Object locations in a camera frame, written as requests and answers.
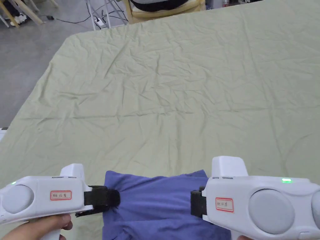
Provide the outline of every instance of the purple cloth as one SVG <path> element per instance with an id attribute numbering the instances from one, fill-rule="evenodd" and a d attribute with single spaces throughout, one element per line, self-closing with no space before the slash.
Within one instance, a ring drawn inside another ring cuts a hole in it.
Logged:
<path id="1" fill-rule="evenodd" d="M 229 230 L 190 214 L 190 192 L 207 181 L 203 170 L 155 178 L 106 172 L 105 186 L 121 203 L 103 213 L 102 240 L 230 240 Z"/>

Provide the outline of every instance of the gray concrete floor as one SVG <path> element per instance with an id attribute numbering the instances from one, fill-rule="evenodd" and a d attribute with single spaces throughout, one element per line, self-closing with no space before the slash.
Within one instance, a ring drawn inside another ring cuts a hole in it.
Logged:
<path id="1" fill-rule="evenodd" d="M 56 0 L 60 8 L 55 9 L 49 1 L 38 3 L 41 15 L 52 15 L 61 20 L 77 22 L 89 16 L 83 0 Z M 103 5 L 102 0 L 91 0 L 95 9 Z M 124 5 L 118 3 L 122 10 Z M 0 127 L 8 127 L 25 102 L 36 82 L 46 70 L 49 61 L 60 48 L 64 40 L 75 33 L 92 31 L 92 23 L 87 21 L 78 24 L 48 21 L 41 17 L 45 24 L 37 26 L 33 21 L 7 28 L 0 21 Z M 117 18 L 110 18 L 111 25 L 121 25 Z"/>

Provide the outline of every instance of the human hand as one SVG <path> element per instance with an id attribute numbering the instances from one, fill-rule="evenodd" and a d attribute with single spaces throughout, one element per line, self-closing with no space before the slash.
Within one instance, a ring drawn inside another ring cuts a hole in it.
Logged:
<path id="1" fill-rule="evenodd" d="M 70 215 L 44 217 L 35 222 L 28 222 L 18 226 L 5 235 L 2 240 L 40 240 L 51 231 L 58 229 L 70 230 L 72 226 Z M 66 238 L 60 235 L 59 240 L 66 240 Z"/>

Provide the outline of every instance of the label sticker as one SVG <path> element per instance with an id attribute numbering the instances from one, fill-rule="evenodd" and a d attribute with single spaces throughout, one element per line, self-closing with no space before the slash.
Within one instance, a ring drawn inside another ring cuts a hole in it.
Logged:
<path id="1" fill-rule="evenodd" d="M 58 201 L 58 200 L 71 200 L 72 192 L 71 191 L 51 191 L 50 200 Z"/>
<path id="2" fill-rule="evenodd" d="M 223 212 L 234 212 L 233 199 L 216 197 L 216 209 Z"/>

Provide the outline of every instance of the green led light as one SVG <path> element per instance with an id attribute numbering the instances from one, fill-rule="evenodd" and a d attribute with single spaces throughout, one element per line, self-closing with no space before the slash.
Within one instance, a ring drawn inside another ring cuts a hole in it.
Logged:
<path id="1" fill-rule="evenodd" d="M 292 182 L 290 178 L 283 178 L 282 182 Z"/>

